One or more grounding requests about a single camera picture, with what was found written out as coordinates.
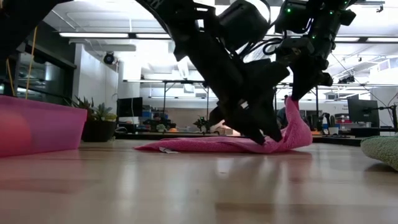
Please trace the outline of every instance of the wooden floor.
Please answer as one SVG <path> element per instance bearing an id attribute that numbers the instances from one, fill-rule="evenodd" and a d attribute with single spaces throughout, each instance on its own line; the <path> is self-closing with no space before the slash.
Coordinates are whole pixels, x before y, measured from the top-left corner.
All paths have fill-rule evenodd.
<path id="1" fill-rule="evenodd" d="M 140 141 L 0 159 L 0 223 L 398 223 L 398 173 L 357 147 L 137 152 Z"/>

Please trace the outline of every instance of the orange ball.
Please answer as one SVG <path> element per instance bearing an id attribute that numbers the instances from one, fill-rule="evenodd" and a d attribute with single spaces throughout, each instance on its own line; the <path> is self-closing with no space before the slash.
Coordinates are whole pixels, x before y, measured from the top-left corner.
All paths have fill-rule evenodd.
<path id="1" fill-rule="evenodd" d="M 15 110 L 0 109 L 0 157 L 26 154 L 32 136 L 26 119 Z"/>

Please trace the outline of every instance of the person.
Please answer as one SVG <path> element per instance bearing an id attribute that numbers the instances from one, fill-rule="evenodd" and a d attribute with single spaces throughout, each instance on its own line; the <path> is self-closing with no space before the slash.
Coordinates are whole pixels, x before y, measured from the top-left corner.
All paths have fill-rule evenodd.
<path id="1" fill-rule="evenodd" d="M 277 122 L 278 122 L 280 129 L 286 128 L 287 124 L 288 124 L 287 118 L 286 118 L 286 101 L 287 101 L 288 97 L 289 97 L 288 95 L 285 95 L 285 99 L 284 99 L 285 106 L 282 109 L 280 109 L 276 115 Z"/>
<path id="2" fill-rule="evenodd" d="M 157 132 L 157 126 L 159 124 L 162 124 L 162 118 L 160 117 L 160 114 L 155 113 L 153 119 L 147 119 L 143 122 L 145 125 L 150 125 L 150 131 L 151 132 Z"/>

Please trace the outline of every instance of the camera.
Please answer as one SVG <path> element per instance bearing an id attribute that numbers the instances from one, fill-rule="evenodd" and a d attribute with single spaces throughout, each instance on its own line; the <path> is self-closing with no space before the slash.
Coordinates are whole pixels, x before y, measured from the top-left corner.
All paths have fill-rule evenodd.
<path id="1" fill-rule="evenodd" d="M 114 52 L 107 52 L 104 57 L 104 63 L 107 65 L 114 65 L 117 62 L 117 58 L 114 56 Z"/>

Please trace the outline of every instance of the potted plant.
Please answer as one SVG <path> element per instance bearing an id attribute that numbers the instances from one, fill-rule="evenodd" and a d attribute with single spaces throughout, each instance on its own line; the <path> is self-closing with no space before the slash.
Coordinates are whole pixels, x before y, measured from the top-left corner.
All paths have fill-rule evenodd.
<path id="1" fill-rule="evenodd" d="M 81 139 L 84 142 L 106 142 L 110 140 L 116 129 L 116 115 L 110 113 L 112 108 L 105 107 L 105 103 L 94 107 L 93 99 L 90 103 L 85 97 L 83 100 L 77 96 L 76 98 L 78 103 L 72 101 L 72 106 L 87 110 L 87 120 Z"/>

